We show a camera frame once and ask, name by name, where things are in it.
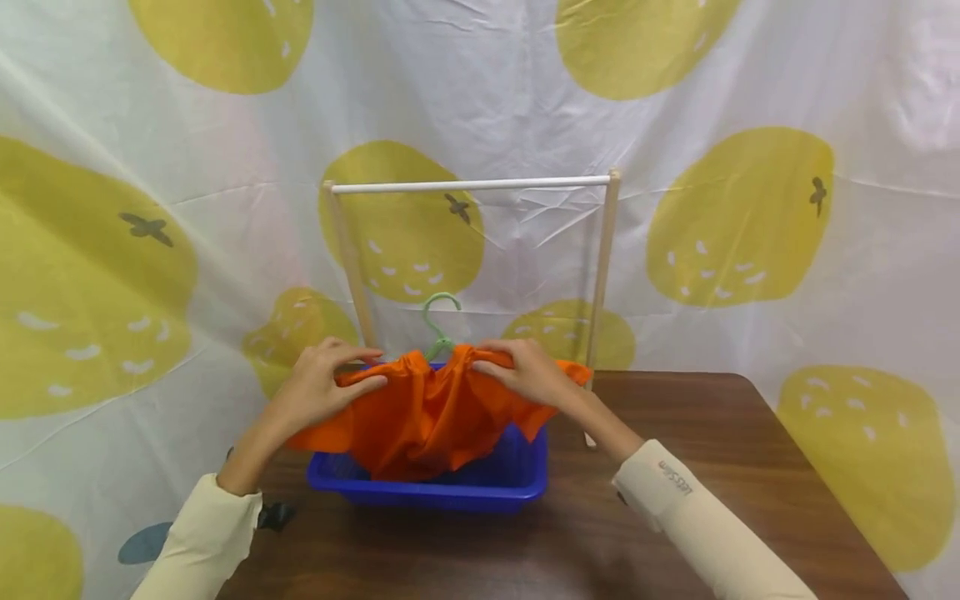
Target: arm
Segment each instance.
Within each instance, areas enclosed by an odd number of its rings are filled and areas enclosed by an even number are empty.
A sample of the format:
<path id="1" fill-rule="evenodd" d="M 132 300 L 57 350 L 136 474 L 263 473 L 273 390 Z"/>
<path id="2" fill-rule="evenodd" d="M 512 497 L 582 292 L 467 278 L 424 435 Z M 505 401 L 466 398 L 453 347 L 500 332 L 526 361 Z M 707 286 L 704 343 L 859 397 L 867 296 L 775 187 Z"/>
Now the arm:
<path id="1" fill-rule="evenodd" d="M 644 441 L 597 395 L 567 379 L 531 340 L 491 341 L 514 370 L 474 368 L 519 394 L 557 407 L 619 465 L 613 485 L 624 502 L 677 546 L 721 600 L 815 600 L 813 592 L 743 522 L 656 440 Z"/>
<path id="2" fill-rule="evenodd" d="M 220 473 L 205 475 L 190 493 L 132 600 L 215 598 L 250 554 L 263 504 L 257 485 L 271 459 L 303 427 L 332 417 L 383 386 L 382 376 L 348 388 L 333 381 L 338 366 L 379 355 L 379 350 L 353 348 L 335 338 L 304 350 L 290 378 L 234 446 Z"/>

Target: wooden pole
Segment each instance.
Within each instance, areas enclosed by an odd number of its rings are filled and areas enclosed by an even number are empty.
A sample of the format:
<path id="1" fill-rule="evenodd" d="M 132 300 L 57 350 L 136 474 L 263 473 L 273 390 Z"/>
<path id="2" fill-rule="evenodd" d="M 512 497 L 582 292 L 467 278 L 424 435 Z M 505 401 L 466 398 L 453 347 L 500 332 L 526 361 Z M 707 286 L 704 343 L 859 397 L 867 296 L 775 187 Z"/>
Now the wooden pole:
<path id="1" fill-rule="evenodd" d="M 613 230 L 616 226 L 616 210 L 620 200 L 620 172 L 610 170 L 610 183 L 607 184 L 607 193 L 603 201 L 603 221 L 600 228 L 600 249 L 597 256 L 597 277 L 593 284 L 593 306 L 590 310 L 590 322 L 587 335 L 587 367 L 596 375 L 596 346 L 597 336 L 600 334 L 600 319 L 603 316 L 603 305 L 607 297 L 607 277 L 610 274 L 610 255 L 613 250 Z M 593 389 L 593 377 L 587 382 L 587 389 Z M 584 433 L 587 446 L 594 448 L 596 442 L 587 433 Z"/>
<path id="2" fill-rule="evenodd" d="M 357 252 L 356 245 L 353 244 L 347 220 L 344 219 L 340 197 L 333 193 L 333 181 L 324 181 L 320 195 L 327 203 L 330 215 L 333 217 L 333 228 L 337 233 L 337 244 L 340 248 L 340 260 L 347 273 L 347 285 L 350 288 L 353 309 L 357 313 L 357 322 L 360 324 L 360 335 L 363 336 L 365 346 L 376 348 L 376 332 L 373 328 L 373 316 L 367 300 L 367 291 L 364 289 L 360 254 Z"/>

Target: left hand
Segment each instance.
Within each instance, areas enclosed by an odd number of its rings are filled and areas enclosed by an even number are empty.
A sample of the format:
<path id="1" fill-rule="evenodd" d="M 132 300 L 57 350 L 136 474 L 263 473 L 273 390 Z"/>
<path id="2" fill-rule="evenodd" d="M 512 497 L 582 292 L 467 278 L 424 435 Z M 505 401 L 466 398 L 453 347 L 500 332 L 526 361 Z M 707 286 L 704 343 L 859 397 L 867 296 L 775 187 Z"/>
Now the left hand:
<path id="1" fill-rule="evenodd" d="M 383 350 L 358 348 L 338 338 L 326 338 L 318 346 L 305 348 L 263 417 L 286 437 L 329 419 L 356 398 L 387 384 L 386 377 L 375 375 L 341 388 L 333 379 L 336 369 L 358 359 L 372 363 L 382 354 Z"/>

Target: hanger hook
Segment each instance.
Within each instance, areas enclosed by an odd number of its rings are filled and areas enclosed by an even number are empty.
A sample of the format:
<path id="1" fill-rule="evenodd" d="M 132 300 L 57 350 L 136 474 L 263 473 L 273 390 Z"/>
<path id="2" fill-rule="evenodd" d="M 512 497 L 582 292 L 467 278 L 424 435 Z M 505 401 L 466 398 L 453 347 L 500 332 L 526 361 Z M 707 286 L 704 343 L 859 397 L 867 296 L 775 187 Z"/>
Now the hanger hook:
<path id="1" fill-rule="evenodd" d="M 462 310 L 460 301 L 454 298 L 452 294 L 448 294 L 447 292 L 437 292 L 430 298 L 426 299 L 426 302 L 423 303 L 423 320 L 426 321 L 427 326 L 433 329 L 433 332 L 437 334 L 438 338 L 445 338 L 446 335 L 444 332 L 437 327 L 436 324 L 430 321 L 430 304 L 432 304 L 434 300 L 439 300 L 441 298 L 446 298 L 452 301 L 453 305 L 457 307 L 457 310 Z"/>

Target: yellow circle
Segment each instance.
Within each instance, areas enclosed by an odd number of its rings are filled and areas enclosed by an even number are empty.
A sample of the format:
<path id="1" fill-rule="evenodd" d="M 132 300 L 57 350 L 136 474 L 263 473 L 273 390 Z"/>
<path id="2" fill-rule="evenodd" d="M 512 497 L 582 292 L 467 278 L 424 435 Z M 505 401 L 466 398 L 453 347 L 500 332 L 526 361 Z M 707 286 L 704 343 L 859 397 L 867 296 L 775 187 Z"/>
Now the yellow circle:
<path id="1" fill-rule="evenodd" d="M 276 298 L 267 324 L 244 337 L 243 353 L 266 397 L 273 397 L 304 348 L 327 337 L 359 344 L 353 322 L 336 302 L 320 292 L 293 287 Z"/>
<path id="2" fill-rule="evenodd" d="M 609 100 L 678 83 L 720 38 L 740 0 L 560 0 L 557 44 L 570 76 Z"/>
<path id="3" fill-rule="evenodd" d="M 234 94 L 290 78 L 313 27 L 313 0 L 129 0 L 144 37 L 184 77 Z"/>
<path id="4" fill-rule="evenodd" d="M 0 419 L 128 394 L 190 348 L 197 258 L 164 209 L 120 180 L 0 137 Z"/>
<path id="5" fill-rule="evenodd" d="M 647 274 L 682 304 L 775 300 L 800 285 L 833 198 L 833 151 L 786 127 L 739 132 L 663 195 L 647 237 Z"/>
<path id="6" fill-rule="evenodd" d="M 56 518 L 0 505 L 0 587 L 10 600 L 80 600 L 84 556 Z"/>
<path id="7" fill-rule="evenodd" d="M 936 403 L 923 388 L 866 367 L 793 372 L 777 415 L 892 571 L 943 550 L 956 498 Z"/>
<path id="8" fill-rule="evenodd" d="M 409 146 L 379 140 L 334 160 L 324 180 L 337 183 L 449 181 L 457 178 Z M 375 294 L 420 303 L 437 292 L 456 294 L 480 272 L 484 224 L 466 192 L 357 194 L 341 198 L 360 253 L 364 282 Z M 321 198 L 327 247 L 343 264 L 329 207 Z"/>
<path id="9" fill-rule="evenodd" d="M 557 300 L 521 315 L 503 331 L 503 338 L 533 338 L 557 360 L 587 361 L 588 326 L 592 304 Z M 636 337 L 620 315 L 604 309 L 597 332 L 596 369 L 626 371 L 634 362 Z"/>

